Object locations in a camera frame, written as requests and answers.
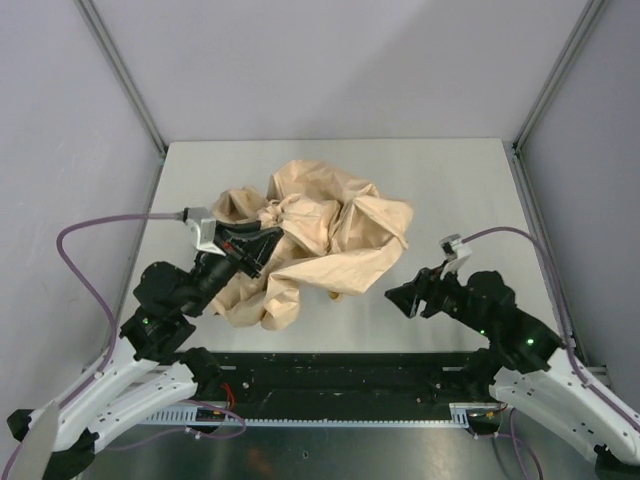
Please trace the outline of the beige folding umbrella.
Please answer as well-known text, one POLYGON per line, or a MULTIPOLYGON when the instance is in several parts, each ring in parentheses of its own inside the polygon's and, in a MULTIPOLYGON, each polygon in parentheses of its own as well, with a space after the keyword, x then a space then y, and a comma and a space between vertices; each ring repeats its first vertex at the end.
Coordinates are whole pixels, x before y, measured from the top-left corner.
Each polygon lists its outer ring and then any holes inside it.
POLYGON ((327 162, 293 160, 253 187, 223 192, 214 217, 257 221, 284 235, 259 278, 239 273, 210 302, 234 327, 282 330, 297 320, 301 289, 336 295, 365 293, 408 248, 411 205, 381 194, 370 181, 327 162))

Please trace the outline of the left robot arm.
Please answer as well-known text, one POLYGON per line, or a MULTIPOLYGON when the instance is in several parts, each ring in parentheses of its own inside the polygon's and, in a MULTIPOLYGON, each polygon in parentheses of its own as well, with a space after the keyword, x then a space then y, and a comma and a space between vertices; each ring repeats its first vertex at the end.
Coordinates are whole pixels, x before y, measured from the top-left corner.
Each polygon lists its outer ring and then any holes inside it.
POLYGON ((72 479, 146 417, 174 403, 214 395, 222 372, 204 347, 179 349, 190 323, 238 273, 257 278, 284 232, 260 222, 228 224, 204 208, 172 214, 196 250, 184 271, 158 261, 141 275, 138 306, 123 324, 109 313, 106 351, 47 406, 18 409, 7 424, 17 440, 4 479, 72 479))

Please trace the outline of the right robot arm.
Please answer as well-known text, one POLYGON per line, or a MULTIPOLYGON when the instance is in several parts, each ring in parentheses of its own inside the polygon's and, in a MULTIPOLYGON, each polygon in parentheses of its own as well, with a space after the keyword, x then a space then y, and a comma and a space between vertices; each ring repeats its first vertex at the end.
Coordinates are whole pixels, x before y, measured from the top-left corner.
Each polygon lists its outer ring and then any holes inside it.
POLYGON ((639 431, 628 422, 638 413, 595 393, 600 381, 552 329, 517 306, 498 272, 479 271, 461 284, 454 273, 423 268, 385 296, 408 318, 444 313, 488 340, 461 371, 470 393, 487 394, 555 433, 593 463, 598 478, 638 478, 639 431))

